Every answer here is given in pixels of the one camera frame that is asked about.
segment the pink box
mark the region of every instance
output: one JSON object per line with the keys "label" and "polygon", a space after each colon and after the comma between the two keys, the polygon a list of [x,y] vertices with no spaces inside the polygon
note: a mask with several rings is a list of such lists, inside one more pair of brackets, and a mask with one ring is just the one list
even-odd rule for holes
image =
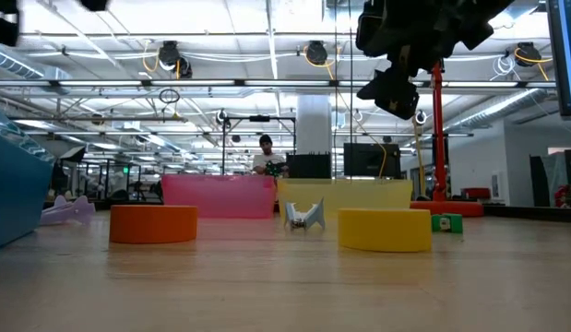
{"label": "pink box", "polygon": [[268,176],[164,175],[164,205],[198,207],[200,218],[272,219],[275,181]]}

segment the red pole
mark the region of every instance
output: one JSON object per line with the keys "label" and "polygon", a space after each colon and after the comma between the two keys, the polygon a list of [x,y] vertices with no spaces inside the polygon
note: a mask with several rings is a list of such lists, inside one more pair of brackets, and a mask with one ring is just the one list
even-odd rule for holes
{"label": "red pole", "polygon": [[441,76],[441,65],[436,64],[433,69],[433,107],[434,107],[434,143],[436,144],[433,200],[443,202],[446,200],[446,173],[445,173],[445,144],[443,142],[443,102],[441,99],[441,86],[443,77]]}

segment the purple toy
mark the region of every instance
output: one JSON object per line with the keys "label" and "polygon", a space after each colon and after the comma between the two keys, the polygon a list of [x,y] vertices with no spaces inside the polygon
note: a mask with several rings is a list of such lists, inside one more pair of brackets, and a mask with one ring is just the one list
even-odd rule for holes
{"label": "purple toy", "polygon": [[94,212],[94,204],[89,203],[85,196],[79,197],[74,203],[66,202],[63,196],[58,196],[55,199],[54,207],[46,208],[42,212],[40,225],[56,225],[70,219],[88,224]]}

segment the person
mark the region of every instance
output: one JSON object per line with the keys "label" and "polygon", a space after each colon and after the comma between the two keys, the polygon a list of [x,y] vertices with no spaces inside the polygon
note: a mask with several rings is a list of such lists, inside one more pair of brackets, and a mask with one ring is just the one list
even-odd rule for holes
{"label": "person", "polygon": [[[258,140],[260,148],[262,148],[263,153],[259,155],[255,155],[253,160],[253,171],[256,174],[265,174],[265,170],[267,169],[267,163],[270,161],[274,164],[285,162],[285,159],[279,155],[273,153],[273,141],[270,139],[269,135],[263,135]],[[281,168],[283,170],[283,175],[287,176],[287,166],[283,166]]]}

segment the yellow box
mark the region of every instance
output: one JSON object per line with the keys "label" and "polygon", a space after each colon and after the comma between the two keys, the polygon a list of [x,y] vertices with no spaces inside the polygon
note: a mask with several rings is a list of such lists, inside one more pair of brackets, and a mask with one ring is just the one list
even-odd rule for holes
{"label": "yellow box", "polygon": [[413,253],[431,250],[431,212],[419,209],[339,210],[339,245]]}
{"label": "yellow box", "polygon": [[306,211],[324,197],[324,218],[336,219],[339,208],[410,208],[412,181],[279,179],[280,210],[283,202]]}

